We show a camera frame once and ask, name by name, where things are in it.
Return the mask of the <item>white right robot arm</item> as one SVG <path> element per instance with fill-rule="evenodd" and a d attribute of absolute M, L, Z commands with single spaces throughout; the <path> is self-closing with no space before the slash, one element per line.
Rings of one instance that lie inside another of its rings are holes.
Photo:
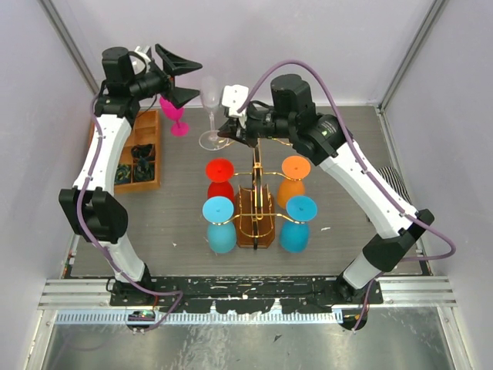
<path fill-rule="evenodd" d="M 248 88 L 225 86 L 220 103 L 227 121 L 219 135 L 255 147 L 260 139 L 287 139 L 293 149 L 333 177 L 356 201 L 376 234 L 337 277 L 335 290 L 353 304 L 381 272 L 391 271 L 434 222 L 427 209 L 417 210 L 364 159 L 359 145 L 335 115 L 316 111 L 308 82 L 297 74 L 270 83 L 273 105 L 250 102 Z"/>

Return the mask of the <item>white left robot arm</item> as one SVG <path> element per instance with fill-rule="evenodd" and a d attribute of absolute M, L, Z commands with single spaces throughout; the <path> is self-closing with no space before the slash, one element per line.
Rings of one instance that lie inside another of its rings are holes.
<path fill-rule="evenodd" d="M 102 52 L 105 77 L 90 105 L 94 129 L 89 151 L 72 187 L 59 192 L 59 204 L 74 233 L 104 256 L 117 288 L 137 305 L 150 303 L 160 293 L 129 240 L 128 213 L 114 197 L 119 159 L 141 101 L 161 96 L 176 108 L 185 106 L 200 93 L 176 86 L 176 77 L 202 68 L 160 44 L 154 52 L 160 65 L 149 50 L 116 46 Z"/>

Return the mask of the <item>red plastic wine glass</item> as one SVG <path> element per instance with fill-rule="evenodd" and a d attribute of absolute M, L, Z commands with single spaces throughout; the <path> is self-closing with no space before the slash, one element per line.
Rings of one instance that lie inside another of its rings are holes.
<path fill-rule="evenodd" d="M 207 197 L 225 197 L 234 202 L 234 189 L 230 183 L 234 175 L 233 164 L 225 158 L 216 158 L 208 162 L 205 173 L 210 180 Z"/>

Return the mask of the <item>wooden compartment tray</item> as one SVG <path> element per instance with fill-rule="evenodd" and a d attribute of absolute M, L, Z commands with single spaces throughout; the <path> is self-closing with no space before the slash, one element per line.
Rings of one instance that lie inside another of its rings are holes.
<path fill-rule="evenodd" d="M 92 119 L 92 139 L 74 185 L 110 194 L 154 190 L 160 185 L 157 159 L 161 128 L 158 113 L 138 115 L 134 124 L 116 115 Z"/>

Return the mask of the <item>clear champagne glass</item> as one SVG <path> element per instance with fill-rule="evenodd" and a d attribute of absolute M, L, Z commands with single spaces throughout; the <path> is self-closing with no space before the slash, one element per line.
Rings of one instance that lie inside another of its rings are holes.
<path fill-rule="evenodd" d="M 225 148 L 229 140 L 219 137 L 215 125 L 215 115 L 219 109 L 221 90 L 218 82 L 212 76 L 202 79 L 200 89 L 200 99 L 209 119 L 209 129 L 199 138 L 200 146 L 209 151 L 217 151 Z"/>

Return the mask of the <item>pink plastic wine glass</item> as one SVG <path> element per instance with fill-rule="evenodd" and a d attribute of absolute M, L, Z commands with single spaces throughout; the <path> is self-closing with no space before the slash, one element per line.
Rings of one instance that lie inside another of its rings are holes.
<path fill-rule="evenodd" d="M 159 98 L 159 104 L 166 118 L 173 121 L 170 132 L 174 136 L 186 136 L 189 132 L 189 125 L 181 120 L 184 108 L 176 108 L 169 100 L 164 99 L 162 96 Z"/>

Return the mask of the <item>striped black white cloth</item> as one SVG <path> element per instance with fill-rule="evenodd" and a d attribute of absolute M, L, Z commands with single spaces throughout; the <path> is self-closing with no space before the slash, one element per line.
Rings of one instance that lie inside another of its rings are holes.
<path fill-rule="evenodd" d="M 399 172 L 392 166 L 383 166 L 377 172 L 390 185 L 390 187 L 406 202 L 412 204 L 411 198 Z"/>

